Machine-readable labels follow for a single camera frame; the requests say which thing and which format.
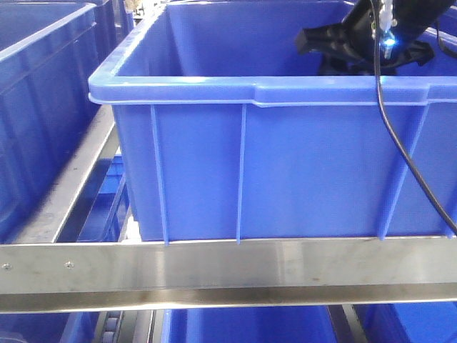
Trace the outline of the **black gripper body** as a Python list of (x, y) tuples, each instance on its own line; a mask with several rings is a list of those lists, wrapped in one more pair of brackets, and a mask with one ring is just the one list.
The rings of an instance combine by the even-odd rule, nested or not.
[[(321, 76), (373, 75), (372, 23), (371, 19), (357, 19), (354, 23), (345, 19), (337, 24), (302, 29), (295, 38), (295, 45), (299, 54), (322, 54), (318, 68)], [(380, 53), (383, 75), (396, 75), (398, 68), (408, 64), (423, 66), (435, 56), (430, 44), (417, 40), (403, 45), (395, 39), (391, 48), (389, 59)]]

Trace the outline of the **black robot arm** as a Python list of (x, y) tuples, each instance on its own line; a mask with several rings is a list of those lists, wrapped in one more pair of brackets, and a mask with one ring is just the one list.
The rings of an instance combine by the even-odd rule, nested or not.
[(295, 45), (300, 54), (323, 54), (322, 74), (372, 74), (379, 30), (381, 72), (394, 75), (401, 66), (423, 66), (434, 58), (431, 45), (418, 38), (452, 5), (452, 1), (357, 1), (342, 21), (302, 29)]

